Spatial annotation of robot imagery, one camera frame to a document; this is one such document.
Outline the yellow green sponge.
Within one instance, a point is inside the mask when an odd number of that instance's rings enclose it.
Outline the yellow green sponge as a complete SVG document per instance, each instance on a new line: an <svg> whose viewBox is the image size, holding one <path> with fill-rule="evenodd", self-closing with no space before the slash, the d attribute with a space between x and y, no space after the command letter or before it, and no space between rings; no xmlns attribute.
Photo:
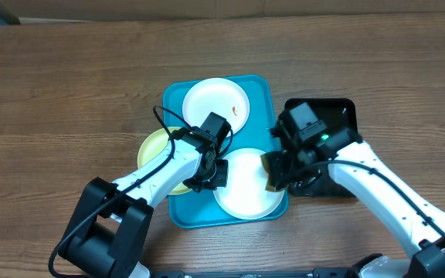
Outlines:
<svg viewBox="0 0 445 278"><path fill-rule="evenodd" d="M282 192L286 189L284 183L284 159L282 151L271 151L260 156L264 171L268 174L265 189L268 192Z"/></svg>

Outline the yellow plate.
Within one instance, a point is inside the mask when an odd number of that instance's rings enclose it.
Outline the yellow plate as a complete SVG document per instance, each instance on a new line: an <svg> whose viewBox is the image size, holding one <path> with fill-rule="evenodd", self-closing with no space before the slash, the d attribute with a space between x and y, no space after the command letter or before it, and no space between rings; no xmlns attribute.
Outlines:
<svg viewBox="0 0 445 278"><path fill-rule="evenodd" d="M168 127L169 131L179 130L180 127ZM152 134L150 134L144 142L141 144L138 151L137 165L138 168L143 167L152 158L157 156L161 151L163 151L168 144L168 135L165 130L159 129ZM177 185L169 194L170 195L182 195L190 192L191 189L180 183Z"/></svg>

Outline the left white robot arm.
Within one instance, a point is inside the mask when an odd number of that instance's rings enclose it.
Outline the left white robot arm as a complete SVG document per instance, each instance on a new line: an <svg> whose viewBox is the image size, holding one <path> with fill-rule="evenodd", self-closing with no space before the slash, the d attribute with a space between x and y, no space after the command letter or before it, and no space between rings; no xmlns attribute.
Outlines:
<svg viewBox="0 0 445 278"><path fill-rule="evenodd" d="M160 154L133 173L107 182L90 181L49 257L62 257L85 277L150 277L140 262L155 207L182 183L194 192L226 184L227 161L221 144L232 137L229 127L183 127L168 133Z"/></svg>

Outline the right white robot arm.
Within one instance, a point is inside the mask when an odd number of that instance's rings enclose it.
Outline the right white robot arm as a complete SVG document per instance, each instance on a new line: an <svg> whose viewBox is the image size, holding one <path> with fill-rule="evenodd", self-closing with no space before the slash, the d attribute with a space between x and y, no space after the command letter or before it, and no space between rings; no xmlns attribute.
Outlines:
<svg viewBox="0 0 445 278"><path fill-rule="evenodd" d="M262 157L267 188L282 191L318 173L351 192L395 236L406 259L373 256L356 277L445 277L445 212L391 171L354 130L331 131L315 123L301 129L278 125L272 137L282 151Z"/></svg>

